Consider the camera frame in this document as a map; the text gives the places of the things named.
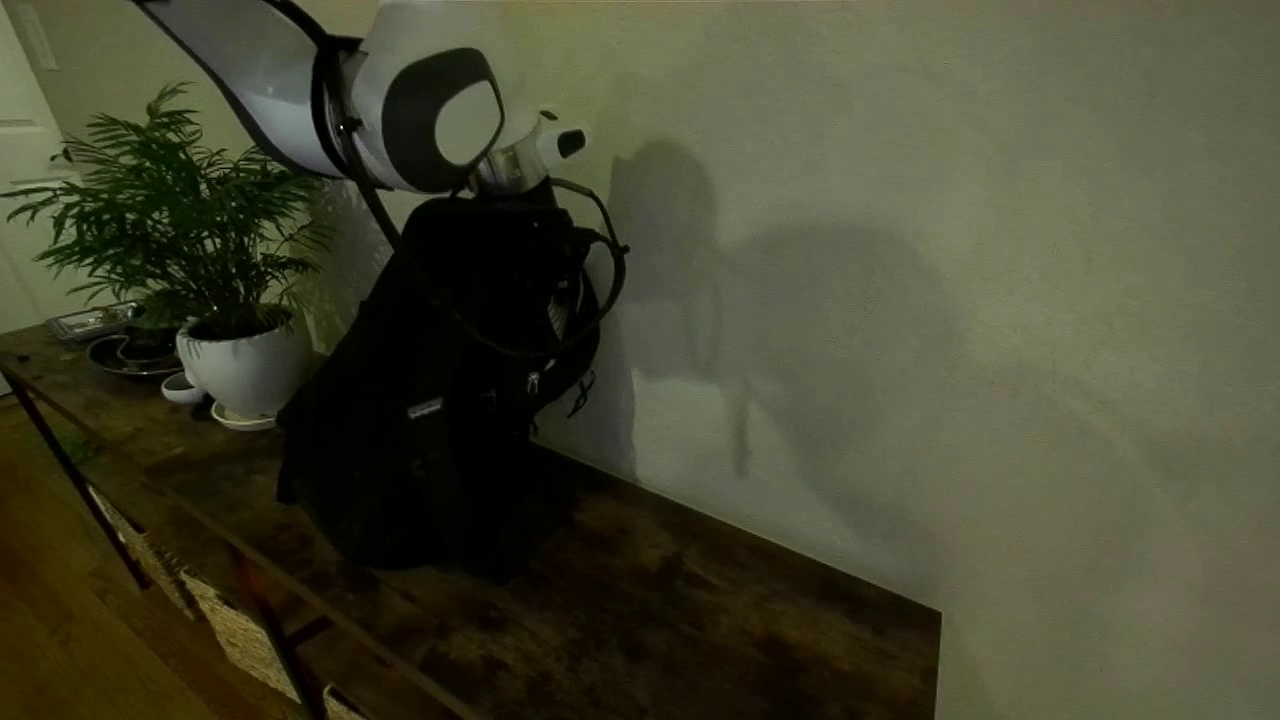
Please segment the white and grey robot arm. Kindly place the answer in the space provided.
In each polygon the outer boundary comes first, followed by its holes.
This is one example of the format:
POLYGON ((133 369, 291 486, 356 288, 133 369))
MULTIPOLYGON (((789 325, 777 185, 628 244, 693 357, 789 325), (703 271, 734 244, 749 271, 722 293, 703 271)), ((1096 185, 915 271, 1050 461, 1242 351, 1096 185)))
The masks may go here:
POLYGON ((448 191, 502 134, 484 0, 375 0, 331 38, 295 0, 135 0, 224 93, 247 138, 314 175, 448 191))

